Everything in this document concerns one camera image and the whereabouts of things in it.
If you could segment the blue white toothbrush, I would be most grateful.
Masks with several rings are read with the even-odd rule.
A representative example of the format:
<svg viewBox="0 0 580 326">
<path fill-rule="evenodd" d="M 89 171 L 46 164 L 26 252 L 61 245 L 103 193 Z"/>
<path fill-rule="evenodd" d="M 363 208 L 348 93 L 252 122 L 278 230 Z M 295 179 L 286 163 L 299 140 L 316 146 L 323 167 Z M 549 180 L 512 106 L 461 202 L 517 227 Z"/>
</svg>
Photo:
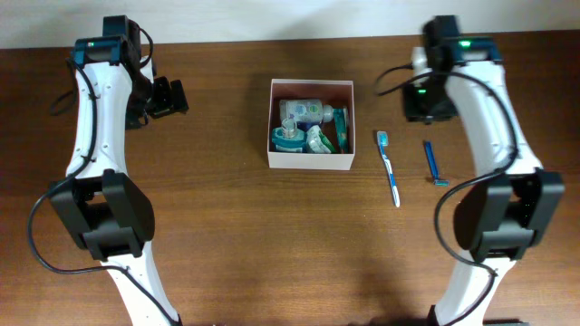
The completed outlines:
<svg viewBox="0 0 580 326">
<path fill-rule="evenodd" d="M 383 164 L 386 168 L 387 176 L 389 179 L 393 204 L 396 207 L 400 207 L 401 206 L 401 199 L 400 199 L 399 189 L 396 185 L 396 180 L 395 180 L 395 177 L 393 174 L 392 163 L 389 160 L 388 156 L 386 155 L 386 150 L 385 150 L 389 144 L 388 135 L 385 131 L 379 130 L 376 133 L 376 137 L 377 137 L 377 145 L 378 145 L 379 151 L 381 153 L 382 161 L 383 161 Z"/>
</svg>

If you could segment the teal mouthwash bottle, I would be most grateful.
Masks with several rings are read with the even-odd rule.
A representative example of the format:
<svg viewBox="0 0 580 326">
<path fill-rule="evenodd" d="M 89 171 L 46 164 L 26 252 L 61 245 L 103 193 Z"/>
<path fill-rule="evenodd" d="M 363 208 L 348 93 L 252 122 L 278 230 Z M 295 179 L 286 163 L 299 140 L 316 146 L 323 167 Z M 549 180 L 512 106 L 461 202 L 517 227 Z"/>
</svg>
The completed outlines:
<svg viewBox="0 0 580 326">
<path fill-rule="evenodd" d="M 284 119 L 280 127 L 274 128 L 271 140 L 278 152 L 306 152 L 306 134 L 298 128 L 294 119 Z"/>
</svg>

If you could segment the clear pump soap bottle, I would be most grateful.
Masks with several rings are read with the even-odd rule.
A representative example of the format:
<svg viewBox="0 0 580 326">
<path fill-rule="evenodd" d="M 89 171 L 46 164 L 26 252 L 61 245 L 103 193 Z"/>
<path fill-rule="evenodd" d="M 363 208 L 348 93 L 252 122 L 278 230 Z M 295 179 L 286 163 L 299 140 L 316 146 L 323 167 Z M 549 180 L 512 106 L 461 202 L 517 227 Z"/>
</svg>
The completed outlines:
<svg viewBox="0 0 580 326">
<path fill-rule="evenodd" d="M 319 99 L 280 100 L 279 109 L 281 120 L 296 123 L 322 124 L 334 119 L 334 108 Z"/>
</svg>

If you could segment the green white soap bar pack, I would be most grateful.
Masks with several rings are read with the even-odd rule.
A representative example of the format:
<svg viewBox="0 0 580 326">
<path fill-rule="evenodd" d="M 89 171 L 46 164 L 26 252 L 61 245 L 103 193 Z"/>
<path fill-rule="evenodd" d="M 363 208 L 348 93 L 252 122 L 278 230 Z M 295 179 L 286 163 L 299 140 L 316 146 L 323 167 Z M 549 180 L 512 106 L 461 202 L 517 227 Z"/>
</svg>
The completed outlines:
<svg viewBox="0 0 580 326">
<path fill-rule="evenodd" d="M 306 147 L 309 153 L 314 154 L 337 154 L 332 142 L 323 134 L 318 125 L 313 125 L 306 132 Z"/>
</svg>

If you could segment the green toothpaste tube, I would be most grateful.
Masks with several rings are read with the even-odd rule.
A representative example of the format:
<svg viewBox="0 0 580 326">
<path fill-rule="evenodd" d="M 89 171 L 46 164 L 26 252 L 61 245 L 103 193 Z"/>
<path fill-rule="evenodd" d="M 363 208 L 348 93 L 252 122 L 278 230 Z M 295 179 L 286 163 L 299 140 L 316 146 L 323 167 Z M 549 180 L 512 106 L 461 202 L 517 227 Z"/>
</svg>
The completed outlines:
<svg viewBox="0 0 580 326">
<path fill-rule="evenodd" d="M 337 142 L 342 154 L 347 154 L 349 152 L 347 116 L 348 112 L 346 107 L 333 110 Z"/>
</svg>

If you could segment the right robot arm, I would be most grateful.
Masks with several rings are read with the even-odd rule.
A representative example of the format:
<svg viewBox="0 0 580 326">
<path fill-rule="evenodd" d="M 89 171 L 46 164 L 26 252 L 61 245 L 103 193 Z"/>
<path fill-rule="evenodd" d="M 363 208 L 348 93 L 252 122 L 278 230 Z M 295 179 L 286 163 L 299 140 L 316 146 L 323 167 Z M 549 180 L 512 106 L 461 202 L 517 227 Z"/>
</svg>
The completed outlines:
<svg viewBox="0 0 580 326">
<path fill-rule="evenodd" d="M 449 286 L 430 308 L 429 325 L 481 325 L 505 274 L 538 245 L 565 192 L 544 170 L 513 111 L 503 60 L 494 40 L 464 36 L 453 15 L 422 28 L 412 52 L 413 78 L 402 91 L 406 119 L 431 124 L 458 116 L 467 134 L 475 178 L 460 190 L 453 229 L 461 250 Z"/>
</svg>

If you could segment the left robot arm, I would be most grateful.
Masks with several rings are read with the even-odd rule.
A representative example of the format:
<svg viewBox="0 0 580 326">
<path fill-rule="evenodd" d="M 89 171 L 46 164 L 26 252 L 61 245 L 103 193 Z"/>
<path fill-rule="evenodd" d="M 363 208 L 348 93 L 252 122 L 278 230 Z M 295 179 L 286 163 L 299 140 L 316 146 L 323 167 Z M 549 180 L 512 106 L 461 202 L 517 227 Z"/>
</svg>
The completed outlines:
<svg viewBox="0 0 580 326">
<path fill-rule="evenodd" d="M 135 325 L 180 325 L 152 253 L 155 215 L 130 179 L 125 133 L 189 109 L 181 81 L 158 76 L 141 54 L 146 32 L 125 15 L 106 16 L 99 37 L 76 41 L 67 63 L 78 107 L 71 161 L 45 194 L 73 242 L 117 286 Z"/>
</svg>

